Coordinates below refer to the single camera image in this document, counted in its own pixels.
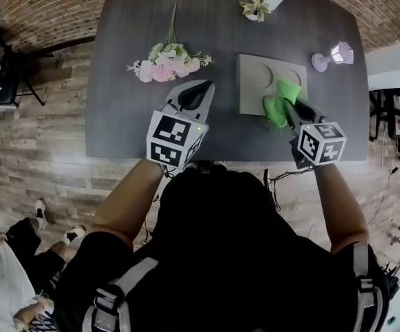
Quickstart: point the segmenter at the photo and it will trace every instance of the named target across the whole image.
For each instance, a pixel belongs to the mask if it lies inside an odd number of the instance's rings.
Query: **lamp shade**
[[[337,64],[353,64],[353,50],[344,41],[332,48],[330,55]]]

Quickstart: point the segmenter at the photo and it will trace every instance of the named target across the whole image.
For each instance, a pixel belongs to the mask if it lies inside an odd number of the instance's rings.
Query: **white shirt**
[[[0,332],[16,331],[14,315],[30,304],[34,288],[15,256],[5,242],[0,246]]]

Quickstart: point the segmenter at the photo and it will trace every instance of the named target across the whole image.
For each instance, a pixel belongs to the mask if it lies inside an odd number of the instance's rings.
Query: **floor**
[[[69,48],[32,65],[31,81],[46,106],[28,96],[15,112],[0,113],[0,230],[32,216],[35,200],[41,197],[50,222],[41,233],[41,250],[73,225],[90,225],[98,204],[137,162],[86,157],[85,100],[92,49],[92,44]],[[382,129],[379,139],[369,142],[366,161],[339,167],[365,212],[379,261],[395,265],[400,245],[390,245],[387,231],[391,221],[400,224],[400,170],[390,180],[389,173],[400,163],[394,141],[383,135]],[[228,167],[260,179],[264,168],[271,177],[295,169],[293,163],[228,163]],[[276,190],[280,214],[297,234],[329,248],[313,173],[285,178]],[[151,230],[157,211],[158,201],[148,215]],[[143,229],[135,240],[137,247],[144,237]]]

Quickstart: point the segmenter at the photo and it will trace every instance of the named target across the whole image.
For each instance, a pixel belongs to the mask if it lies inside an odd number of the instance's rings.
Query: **green cloth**
[[[269,120],[278,128],[287,126],[287,111],[285,100],[295,105],[296,98],[301,92],[301,86],[282,78],[276,82],[277,96],[266,96],[263,98],[263,106]]]

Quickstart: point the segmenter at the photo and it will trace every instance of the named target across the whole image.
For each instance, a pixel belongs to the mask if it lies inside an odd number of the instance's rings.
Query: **pink flower bouquet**
[[[182,44],[177,43],[174,31],[176,8],[175,4],[166,41],[154,46],[147,60],[138,60],[132,66],[128,66],[127,70],[133,70],[143,82],[171,81],[176,77],[185,77],[200,70],[202,66],[213,63],[210,56],[203,57],[201,52],[195,55],[190,54]]]

